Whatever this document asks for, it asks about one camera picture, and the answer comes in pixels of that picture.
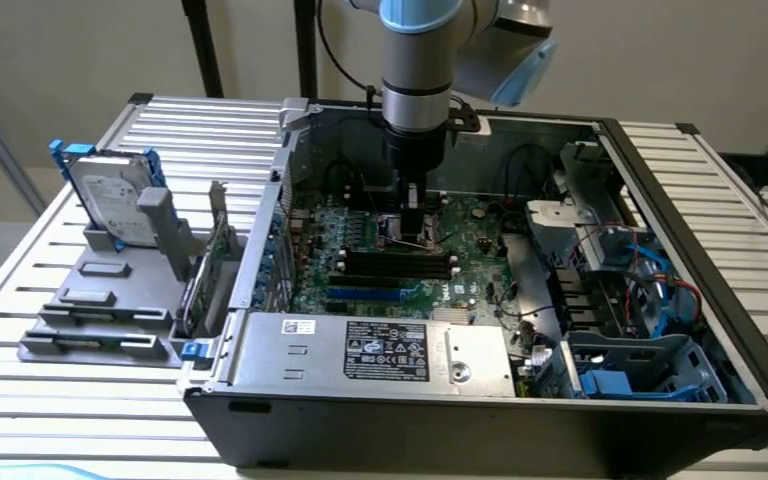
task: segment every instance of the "motherboard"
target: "motherboard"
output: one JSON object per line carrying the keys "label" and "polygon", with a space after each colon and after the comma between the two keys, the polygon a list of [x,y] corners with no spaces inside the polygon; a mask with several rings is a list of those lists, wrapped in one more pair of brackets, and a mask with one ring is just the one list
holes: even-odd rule
{"label": "motherboard", "polygon": [[433,198],[424,241],[412,243],[390,233],[394,215],[353,209],[334,195],[298,193],[290,312],[505,325],[497,303],[505,308],[516,292],[500,240],[504,211],[482,196]]}

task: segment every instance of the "aluminum workbench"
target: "aluminum workbench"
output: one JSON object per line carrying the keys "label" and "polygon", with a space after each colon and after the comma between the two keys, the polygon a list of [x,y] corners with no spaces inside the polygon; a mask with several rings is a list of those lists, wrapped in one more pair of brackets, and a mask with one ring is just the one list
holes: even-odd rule
{"label": "aluminum workbench", "polygon": [[[243,233],[279,147],[278,110],[279,103],[154,97],[126,106],[97,146],[158,150],[177,209],[194,229],[211,222],[209,181],[227,182],[230,223]],[[700,135],[674,125],[622,125],[768,339],[768,211]],[[85,223],[65,187],[0,269],[0,464],[65,463],[126,479],[361,477],[237,473],[189,415],[171,369],[17,360],[19,337],[82,252]],[[768,449],[721,452],[674,478],[768,479]]]}

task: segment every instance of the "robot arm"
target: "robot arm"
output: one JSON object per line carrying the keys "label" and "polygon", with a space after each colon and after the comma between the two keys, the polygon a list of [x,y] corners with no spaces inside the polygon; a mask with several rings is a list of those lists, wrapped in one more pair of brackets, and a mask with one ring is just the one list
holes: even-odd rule
{"label": "robot arm", "polygon": [[346,0],[377,12],[384,40],[385,159],[397,172],[401,229],[422,223],[425,174],[442,162],[452,90],[514,106],[537,85],[554,42],[549,0]]}

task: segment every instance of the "white wall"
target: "white wall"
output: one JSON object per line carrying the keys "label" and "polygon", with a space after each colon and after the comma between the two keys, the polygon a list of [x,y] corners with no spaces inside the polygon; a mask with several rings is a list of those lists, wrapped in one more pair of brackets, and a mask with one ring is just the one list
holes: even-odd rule
{"label": "white wall", "polygon": [[[380,76],[374,16],[326,0],[345,67]],[[210,0],[227,95],[297,94],[290,0]],[[768,142],[768,0],[554,0],[554,64],[521,107],[692,122],[724,150]],[[360,100],[320,51],[322,96]],[[25,163],[95,140],[134,91],[201,95],[177,0],[0,0],[0,131]]]}

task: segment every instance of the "power supply label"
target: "power supply label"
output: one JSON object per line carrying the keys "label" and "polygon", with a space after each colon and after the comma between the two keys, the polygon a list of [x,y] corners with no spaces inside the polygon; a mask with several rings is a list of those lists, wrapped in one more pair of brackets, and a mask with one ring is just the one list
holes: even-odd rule
{"label": "power supply label", "polygon": [[348,322],[342,373],[353,380],[428,382],[425,325]]}

